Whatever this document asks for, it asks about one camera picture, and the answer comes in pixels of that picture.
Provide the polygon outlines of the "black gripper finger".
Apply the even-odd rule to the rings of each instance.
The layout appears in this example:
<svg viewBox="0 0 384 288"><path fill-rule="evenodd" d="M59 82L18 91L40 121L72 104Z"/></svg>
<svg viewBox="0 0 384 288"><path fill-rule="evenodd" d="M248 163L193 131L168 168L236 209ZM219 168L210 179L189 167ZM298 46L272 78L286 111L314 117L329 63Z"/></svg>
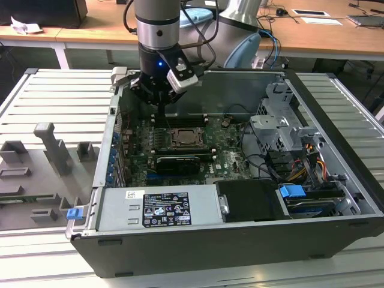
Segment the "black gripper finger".
<svg viewBox="0 0 384 288"><path fill-rule="evenodd" d="M170 87L165 87L163 91L163 104L168 105L168 104L174 104L176 103L184 93L177 93L175 92L172 88Z"/></svg>
<svg viewBox="0 0 384 288"><path fill-rule="evenodd" d="M130 91L147 105L157 107L160 117L165 117L167 84L153 77L140 76L130 82Z"/></svg>

